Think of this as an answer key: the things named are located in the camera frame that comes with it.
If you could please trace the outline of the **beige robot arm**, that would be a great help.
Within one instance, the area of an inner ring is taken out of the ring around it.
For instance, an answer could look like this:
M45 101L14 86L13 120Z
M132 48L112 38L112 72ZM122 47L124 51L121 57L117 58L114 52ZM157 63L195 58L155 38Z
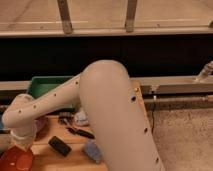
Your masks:
M2 120L14 144L25 150L35 139L37 118L76 104L88 116L109 171L165 171L128 72L114 60L91 63L35 100L15 98Z

